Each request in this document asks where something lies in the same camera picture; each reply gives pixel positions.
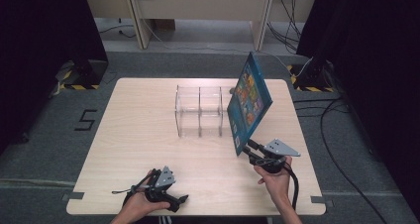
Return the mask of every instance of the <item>blue book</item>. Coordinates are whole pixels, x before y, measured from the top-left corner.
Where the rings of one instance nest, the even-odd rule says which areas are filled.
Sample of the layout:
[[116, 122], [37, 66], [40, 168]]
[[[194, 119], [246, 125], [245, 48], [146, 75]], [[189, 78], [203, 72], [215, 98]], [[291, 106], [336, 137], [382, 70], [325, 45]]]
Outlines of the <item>blue book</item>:
[[237, 156], [271, 104], [260, 65], [250, 53], [227, 109]]

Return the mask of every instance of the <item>person's left hand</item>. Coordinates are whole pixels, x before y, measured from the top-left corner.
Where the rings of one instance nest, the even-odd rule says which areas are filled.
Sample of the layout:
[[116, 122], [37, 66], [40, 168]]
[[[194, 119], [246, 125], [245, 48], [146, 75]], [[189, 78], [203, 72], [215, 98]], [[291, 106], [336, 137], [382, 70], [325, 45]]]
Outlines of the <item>person's left hand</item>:
[[153, 211], [170, 207], [168, 202], [149, 202], [144, 191], [143, 188], [139, 188], [137, 192], [129, 198], [120, 213], [118, 213], [111, 223], [133, 223]]

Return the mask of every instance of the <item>gray carpet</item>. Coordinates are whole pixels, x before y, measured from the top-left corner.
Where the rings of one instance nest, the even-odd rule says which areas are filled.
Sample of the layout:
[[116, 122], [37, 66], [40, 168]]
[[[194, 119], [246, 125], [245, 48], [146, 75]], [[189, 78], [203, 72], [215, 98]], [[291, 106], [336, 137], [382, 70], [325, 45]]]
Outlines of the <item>gray carpet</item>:
[[[64, 196], [77, 181], [116, 81], [121, 77], [236, 78], [247, 56], [201, 54], [108, 53], [109, 66], [97, 90], [65, 89], [54, 96], [29, 131], [26, 144], [9, 146], [0, 157], [0, 223], [108, 223], [112, 216], [71, 216]], [[306, 58], [285, 56], [287, 64]], [[259, 56], [265, 78], [285, 79], [295, 103], [311, 159], [328, 202], [322, 216], [302, 216], [305, 223], [382, 223], [368, 203], [339, 172], [323, 143], [320, 116], [338, 92], [295, 91], [287, 70], [272, 56]], [[323, 132], [328, 148], [349, 179], [367, 196], [387, 223], [418, 223], [385, 166], [369, 153], [344, 103], [326, 114]], [[90, 131], [79, 119], [85, 109], [96, 112]], [[274, 218], [273, 223], [282, 223]]]

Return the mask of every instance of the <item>black stand base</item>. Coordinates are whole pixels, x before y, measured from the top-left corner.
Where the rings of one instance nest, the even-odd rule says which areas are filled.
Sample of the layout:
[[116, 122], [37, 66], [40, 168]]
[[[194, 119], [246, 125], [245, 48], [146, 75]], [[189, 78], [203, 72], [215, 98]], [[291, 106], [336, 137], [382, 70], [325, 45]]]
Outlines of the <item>black stand base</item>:
[[333, 91], [332, 83], [330, 82], [330, 79], [328, 78], [324, 69], [321, 69], [317, 76], [310, 76], [305, 73], [305, 71], [300, 73], [300, 71], [302, 71], [303, 65], [304, 64], [292, 64], [290, 66], [290, 73], [294, 75], [291, 77], [294, 89], [312, 92]]
[[90, 61], [92, 70], [81, 75], [75, 67], [65, 76], [62, 86], [68, 89], [98, 89], [99, 83], [108, 67], [108, 61]]

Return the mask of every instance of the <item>wooden tabletop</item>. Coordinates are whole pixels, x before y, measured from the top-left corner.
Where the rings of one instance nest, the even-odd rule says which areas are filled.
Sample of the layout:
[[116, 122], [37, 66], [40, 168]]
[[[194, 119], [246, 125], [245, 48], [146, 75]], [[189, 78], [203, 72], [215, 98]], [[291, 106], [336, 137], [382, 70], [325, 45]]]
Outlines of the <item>wooden tabletop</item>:
[[[125, 190], [152, 168], [168, 166], [176, 183], [167, 191], [174, 197], [188, 194], [176, 213], [161, 210], [151, 215], [279, 215], [248, 156], [236, 156], [232, 134], [179, 137], [175, 121], [175, 95], [179, 86], [234, 87], [237, 79], [122, 78], [112, 93], [96, 136], [70, 199], [74, 215], [117, 214]], [[302, 135], [286, 82], [266, 79], [273, 103], [252, 139], [265, 145], [279, 138], [301, 154], [292, 167], [299, 179], [297, 213], [321, 215], [325, 204]], [[229, 99], [224, 99], [226, 108]], [[289, 195], [292, 198], [293, 181]]]

